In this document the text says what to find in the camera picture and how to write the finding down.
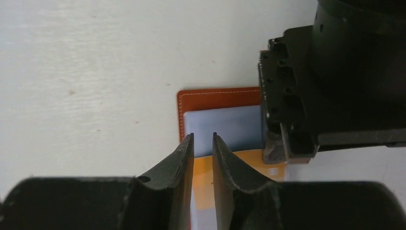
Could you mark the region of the brown leather card holder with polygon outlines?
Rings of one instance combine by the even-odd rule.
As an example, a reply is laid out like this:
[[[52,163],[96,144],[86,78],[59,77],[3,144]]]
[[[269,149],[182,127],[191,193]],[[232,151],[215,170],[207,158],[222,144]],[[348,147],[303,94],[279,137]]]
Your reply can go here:
[[[262,148],[258,87],[206,88],[177,93],[180,139],[194,134],[194,156],[212,155],[213,134],[232,151]]]

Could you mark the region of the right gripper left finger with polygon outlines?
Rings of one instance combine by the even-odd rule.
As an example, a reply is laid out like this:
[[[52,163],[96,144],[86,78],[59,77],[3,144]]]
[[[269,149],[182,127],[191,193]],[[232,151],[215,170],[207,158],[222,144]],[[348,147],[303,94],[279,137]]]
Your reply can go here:
[[[0,206],[3,230],[187,230],[194,136],[133,177],[29,177]]]

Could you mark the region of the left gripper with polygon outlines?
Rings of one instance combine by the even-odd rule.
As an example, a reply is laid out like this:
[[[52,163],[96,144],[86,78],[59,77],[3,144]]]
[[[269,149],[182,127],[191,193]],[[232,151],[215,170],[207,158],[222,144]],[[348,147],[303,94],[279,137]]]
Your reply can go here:
[[[406,142],[403,0],[320,0],[312,25],[269,41],[258,70],[264,164]]]

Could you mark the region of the orange yellow card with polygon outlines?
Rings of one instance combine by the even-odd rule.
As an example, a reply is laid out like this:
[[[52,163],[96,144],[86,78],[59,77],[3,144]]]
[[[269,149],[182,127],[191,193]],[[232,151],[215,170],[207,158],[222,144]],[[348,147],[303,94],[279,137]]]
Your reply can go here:
[[[286,163],[264,164],[259,149],[238,151],[235,154],[261,174],[275,180],[287,178]],[[191,230],[217,229],[212,156],[194,159],[191,196]]]

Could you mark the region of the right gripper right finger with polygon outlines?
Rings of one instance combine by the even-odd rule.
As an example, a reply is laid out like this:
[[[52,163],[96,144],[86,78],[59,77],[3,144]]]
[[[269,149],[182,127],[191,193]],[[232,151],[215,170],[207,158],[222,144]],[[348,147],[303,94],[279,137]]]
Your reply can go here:
[[[220,230],[403,230],[406,214],[383,184],[277,182],[213,135],[213,179]]]

